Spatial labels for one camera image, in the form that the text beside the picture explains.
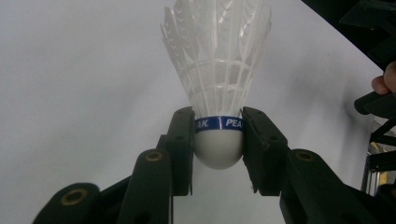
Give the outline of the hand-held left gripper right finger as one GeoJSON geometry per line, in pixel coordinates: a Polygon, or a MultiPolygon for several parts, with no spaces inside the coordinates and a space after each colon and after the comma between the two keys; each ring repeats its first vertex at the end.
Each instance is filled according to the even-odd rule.
{"type": "Polygon", "coordinates": [[[315,152],[291,149],[265,113],[242,110],[243,162],[253,190],[277,196],[286,224],[380,224],[368,196],[345,185],[315,152]]]}

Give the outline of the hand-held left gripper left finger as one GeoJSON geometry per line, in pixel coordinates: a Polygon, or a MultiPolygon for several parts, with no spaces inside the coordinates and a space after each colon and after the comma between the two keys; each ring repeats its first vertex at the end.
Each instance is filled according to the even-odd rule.
{"type": "Polygon", "coordinates": [[[173,198],[192,192],[193,124],[191,107],[177,110],[157,146],[138,156],[117,224],[173,224],[173,198]]]}

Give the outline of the white feather shuttlecock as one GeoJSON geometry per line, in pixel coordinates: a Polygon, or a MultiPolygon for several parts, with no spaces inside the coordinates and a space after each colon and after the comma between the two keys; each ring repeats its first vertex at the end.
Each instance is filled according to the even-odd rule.
{"type": "Polygon", "coordinates": [[[271,29],[265,0],[176,0],[163,43],[195,113],[194,154],[227,169],[243,152],[242,107],[271,29]]]}

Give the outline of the black metal stand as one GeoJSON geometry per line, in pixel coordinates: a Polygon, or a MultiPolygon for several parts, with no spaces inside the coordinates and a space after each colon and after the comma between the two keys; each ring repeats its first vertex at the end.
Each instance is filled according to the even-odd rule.
{"type": "Polygon", "coordinates": [[[396,120],[375,122],[366,154],[361,191],[375,195],[379,187],[396,184],[396,120]]]}

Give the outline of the white table board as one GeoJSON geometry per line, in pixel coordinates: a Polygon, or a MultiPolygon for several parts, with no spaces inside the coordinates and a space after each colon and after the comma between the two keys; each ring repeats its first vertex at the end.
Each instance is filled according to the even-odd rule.
{"type": "MultiPolygon", "coordinates": [[[[163,44],[176,0],[0,0],[0,224],[32,224],[60,189],[131,174],[188,104],[163,44]]],[[[272,27],[247,105],[292,148],[361,184],[372,118],[354,101],[379,68],[302,0],[272,27]]]]}

